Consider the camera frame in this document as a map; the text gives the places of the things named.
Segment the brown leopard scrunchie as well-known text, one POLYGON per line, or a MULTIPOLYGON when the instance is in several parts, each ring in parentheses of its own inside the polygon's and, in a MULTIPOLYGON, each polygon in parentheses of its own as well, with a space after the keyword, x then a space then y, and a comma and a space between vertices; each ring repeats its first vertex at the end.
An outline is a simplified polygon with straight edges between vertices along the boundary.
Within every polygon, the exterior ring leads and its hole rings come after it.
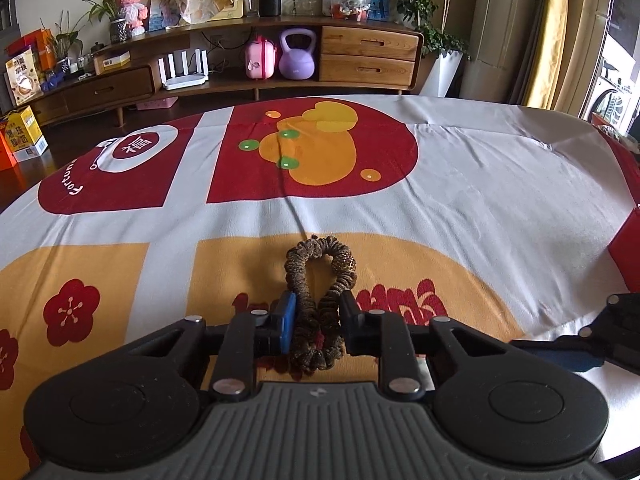
POLYGON ((313 235, 286 253, 284 264, 288 290, 296 295, 296 313, 288 362, 295 374, 312 375, 334 367, 344 356, 340 324, 340 297, 357 283, 357 263, 352 250, 337 237, 313 235), (307 281, 307 263, 328 257, 333 283, 319 299, 307 281))

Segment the printed festive tablecloth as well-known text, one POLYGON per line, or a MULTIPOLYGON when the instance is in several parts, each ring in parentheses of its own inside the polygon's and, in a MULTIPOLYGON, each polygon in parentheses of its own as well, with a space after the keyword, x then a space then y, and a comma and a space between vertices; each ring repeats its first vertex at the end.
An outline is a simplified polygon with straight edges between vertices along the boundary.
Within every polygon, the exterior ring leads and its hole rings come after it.
POLYGON ((40 382, 165 326, 313 302, 502 340, 583 321, 639 271, 639 165, 548 110, 418 96, 238 105, 104 141, 1 216, 1 474, 40 382))

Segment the white wifi router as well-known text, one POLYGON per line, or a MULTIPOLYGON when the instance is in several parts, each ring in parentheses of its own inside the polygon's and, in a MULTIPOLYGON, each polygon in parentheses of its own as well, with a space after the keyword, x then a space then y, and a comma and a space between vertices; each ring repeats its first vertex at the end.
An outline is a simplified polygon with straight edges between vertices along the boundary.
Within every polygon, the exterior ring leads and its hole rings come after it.
POLYGON ((209 81, 208 55, 196 48, 192 53, 179 52, 179 59, 170 52, 157 60, 160 85, 164 90, 177 91, 199 87, 209 81))

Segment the purple kettlebell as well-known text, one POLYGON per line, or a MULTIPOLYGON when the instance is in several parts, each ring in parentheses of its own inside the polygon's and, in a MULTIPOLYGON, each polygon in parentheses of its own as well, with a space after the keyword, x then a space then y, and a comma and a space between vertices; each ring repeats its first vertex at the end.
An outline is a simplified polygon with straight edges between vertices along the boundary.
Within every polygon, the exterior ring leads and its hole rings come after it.
POLYGON ((281 32, 280 45, 282 55, 279 62, 281 75, 289 80, 307 80, 316 69, 314 64, 314 48, 316 47, 316 34, 306 28, 289 28, 281 32), (292 48, 288 44, 288 38, 293 36, 305 36, 310 40, 307 49, 292 48))

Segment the wooden TV console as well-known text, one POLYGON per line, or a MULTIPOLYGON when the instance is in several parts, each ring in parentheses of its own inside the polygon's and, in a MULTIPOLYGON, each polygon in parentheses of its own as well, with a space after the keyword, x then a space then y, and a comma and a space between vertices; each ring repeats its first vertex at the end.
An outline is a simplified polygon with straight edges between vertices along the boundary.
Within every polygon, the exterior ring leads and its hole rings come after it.
POLYGON ((94 56, 94 75, 67 81, 30 101, 40 125, 54 125, 94 113, 169 98, 161 79, 187 65, 201 66, 204 84, 178 89, 176 96, 250 92, 279 88, 330 88, 408 92, 418 79, 423 37, 405 26, 385 22, 339 21, 333 18, 281 16, 236 18, 150 32, 105 47, 94 56), (252 79, 243 65, 250 42, 262 37, 278 44, 282 34, 292 46, 311 48, 314 73, 305 80, 274 73, 252 79))

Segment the yellow window curtain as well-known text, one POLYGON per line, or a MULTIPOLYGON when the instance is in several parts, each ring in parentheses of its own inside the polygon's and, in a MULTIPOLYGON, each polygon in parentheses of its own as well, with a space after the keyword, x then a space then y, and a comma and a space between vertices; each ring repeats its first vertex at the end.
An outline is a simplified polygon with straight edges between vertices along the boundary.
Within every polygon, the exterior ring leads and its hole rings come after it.
POLYGON ((511 102, 580 116, 601 65, 613 0, 535 0, 511 102))

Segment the yellow cardboard box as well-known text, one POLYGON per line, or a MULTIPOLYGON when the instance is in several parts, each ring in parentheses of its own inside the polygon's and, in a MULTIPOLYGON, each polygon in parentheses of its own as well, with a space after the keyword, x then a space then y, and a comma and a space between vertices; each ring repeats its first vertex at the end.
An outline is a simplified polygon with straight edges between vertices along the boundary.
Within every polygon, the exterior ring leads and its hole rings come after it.
POLYGON ((30 106, 11 112, 3 119, 3 134, 17 162, 42 156, 49 145, 30 106))

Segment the orange gift bag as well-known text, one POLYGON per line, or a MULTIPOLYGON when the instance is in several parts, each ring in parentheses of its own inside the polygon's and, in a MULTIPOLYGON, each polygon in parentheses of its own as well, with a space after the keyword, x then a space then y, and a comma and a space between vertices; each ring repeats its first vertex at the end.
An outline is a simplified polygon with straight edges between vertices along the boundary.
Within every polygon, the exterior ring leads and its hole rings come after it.
POLYGON ((6 143, 3 132, 0 132, 0 171, 9 170, 17 165, 13 152, 6 143))

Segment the white planter with tree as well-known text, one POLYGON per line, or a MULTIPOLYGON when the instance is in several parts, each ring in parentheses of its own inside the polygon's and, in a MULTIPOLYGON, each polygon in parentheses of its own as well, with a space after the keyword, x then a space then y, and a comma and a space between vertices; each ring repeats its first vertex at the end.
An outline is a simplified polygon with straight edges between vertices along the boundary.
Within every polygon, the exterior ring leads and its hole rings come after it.
POLYGON ((396 9, 402 20, 422 35, 422 60, 430 55, 434 58, 419 91, 420 96, 444 98, 462 60, 468 56, 468 44, 447 32, 450 6, 451 0, 442 0, 442 19, 439 25, 435 25, 433 16, 438 6, 434 0, 396 0, 396 9))

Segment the snack box on console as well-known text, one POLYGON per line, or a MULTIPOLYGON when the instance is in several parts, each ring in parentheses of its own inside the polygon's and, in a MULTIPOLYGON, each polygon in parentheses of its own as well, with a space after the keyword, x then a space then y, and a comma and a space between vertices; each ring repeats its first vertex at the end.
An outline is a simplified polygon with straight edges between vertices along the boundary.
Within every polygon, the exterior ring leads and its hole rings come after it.
POLYGON ((6 76, 8 76, 9 92, 15 106, 21 106, 42 95, 32 48, 27 48, 6 61, 6 76))

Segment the small potted green plant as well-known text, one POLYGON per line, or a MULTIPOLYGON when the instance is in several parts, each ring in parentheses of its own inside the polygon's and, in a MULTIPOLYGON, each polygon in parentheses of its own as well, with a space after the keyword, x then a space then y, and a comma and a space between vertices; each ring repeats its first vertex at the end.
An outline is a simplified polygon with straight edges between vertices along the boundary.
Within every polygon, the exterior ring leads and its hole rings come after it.
POLYGON ((107 21, 111 44, 122 44, 128 39, 126 11, 122 0, 85 0, 88 20, 107 21))

